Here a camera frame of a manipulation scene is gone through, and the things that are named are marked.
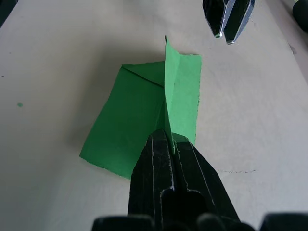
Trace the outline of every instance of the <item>black plastic part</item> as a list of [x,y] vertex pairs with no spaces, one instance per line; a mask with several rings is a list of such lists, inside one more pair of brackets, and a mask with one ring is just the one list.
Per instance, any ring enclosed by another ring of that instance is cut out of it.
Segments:
[[307,231],[308,215],[299,213],[268,214],[260,231]]
[[248,23],[255,0],[203,0],[206,20],[215,37],[234,43]]
[[154,231],[154,223],[149,216],[98,218],[92,231]]
[[203,214],[197,220],[198,231],[255,231],[251,226],[230,218]]
[[0,0],[0,27],[10,15],[18,0]]
[[148,138],[131,176],[128,214],[151,216],[159,231],[193,230],[203,213],[239,221],[216,171],[186,137],[173,138],[175,154],[163,130]]
[[299,0],[295,3],[293,17],[302,30],[308,32],[308,0]]

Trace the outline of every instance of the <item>beige surface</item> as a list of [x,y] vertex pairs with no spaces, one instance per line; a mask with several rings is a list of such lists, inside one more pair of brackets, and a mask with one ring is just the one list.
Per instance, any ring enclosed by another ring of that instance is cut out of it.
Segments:
[[203,55],[196,147],[239,217],[257,226],[266,212],[308,207],[308,87],[287,41],[257,0],[227,46],[201,3],[17,4],[0,29],[1,230],[86,231],[126,213],[129,181],[78,155],[120,65],[162,60],[165,34]]

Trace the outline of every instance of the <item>folded green paper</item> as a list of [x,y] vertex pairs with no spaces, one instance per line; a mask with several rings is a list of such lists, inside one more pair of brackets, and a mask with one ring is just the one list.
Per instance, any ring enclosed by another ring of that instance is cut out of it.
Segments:
[[130,179],[148,136],[164,129],[194,144],[202,59],[182,55],[166,39],[165,61],[122,65],[80,157]]

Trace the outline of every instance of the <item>white table surface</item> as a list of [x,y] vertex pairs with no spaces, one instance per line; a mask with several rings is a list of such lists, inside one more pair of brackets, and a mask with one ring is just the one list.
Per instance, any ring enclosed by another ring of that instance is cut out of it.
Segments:
[[121,64],[163,60],[165,34],[203,55],[196,147],[239,217],[308,208],[308,86],[264,0],[230,46],[201,0],[20,0],[0,29],[1,230],[126,214],[129,180],[79,153]]

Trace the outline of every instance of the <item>green paper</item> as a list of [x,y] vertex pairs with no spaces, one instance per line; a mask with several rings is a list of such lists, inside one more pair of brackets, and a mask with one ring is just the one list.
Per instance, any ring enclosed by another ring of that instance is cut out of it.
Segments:
[[80,157],[130,179],[148,136],[164,129],[194,144],[198,114],[200,55],[182,55],[167,40],[165,61],[122,65]]

